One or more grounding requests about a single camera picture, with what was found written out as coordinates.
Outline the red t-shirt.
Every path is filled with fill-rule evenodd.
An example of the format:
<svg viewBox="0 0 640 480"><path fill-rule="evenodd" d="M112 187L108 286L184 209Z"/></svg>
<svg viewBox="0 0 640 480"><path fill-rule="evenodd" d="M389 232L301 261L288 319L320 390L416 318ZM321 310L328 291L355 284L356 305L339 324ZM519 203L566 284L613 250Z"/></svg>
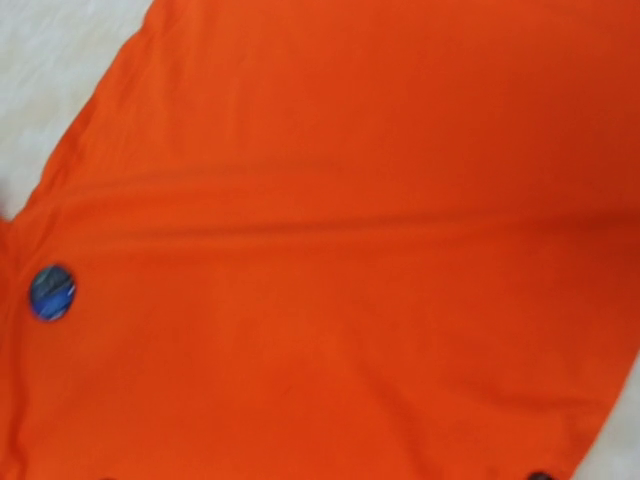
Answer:
<svg viewBox="0 0 640 480"><path fill-rule="evenodd" d="M568 479L638 350L637 2L156 1L1 228L1 475Z"/></svg>

